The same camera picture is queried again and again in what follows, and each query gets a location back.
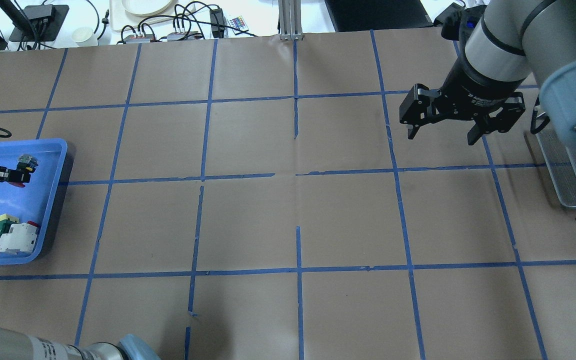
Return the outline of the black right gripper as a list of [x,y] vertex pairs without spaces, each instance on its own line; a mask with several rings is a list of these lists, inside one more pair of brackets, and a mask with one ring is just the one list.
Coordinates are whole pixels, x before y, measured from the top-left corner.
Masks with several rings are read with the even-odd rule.
[[454,63],[439,90],[412,86],[399,107],[399,122],[412,141],[423,126],[471,119],[475,125],[467,133],[467,144],[473,146],[494,132],[509,132],[525,113],[524,94],[514,92],[518,86],[518,80],[492,79],[468,63]]

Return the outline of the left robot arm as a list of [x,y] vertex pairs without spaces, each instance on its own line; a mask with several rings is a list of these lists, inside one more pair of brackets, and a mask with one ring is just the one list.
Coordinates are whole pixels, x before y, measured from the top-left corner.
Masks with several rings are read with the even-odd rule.
[[[29,183],[38,161],[27,154],[15,169],[0,166],[0,182]],[[94,342],[77,347],[0,328],[0,360],[158,360],[160,356],[141,338],[129,333],[119,344]]]

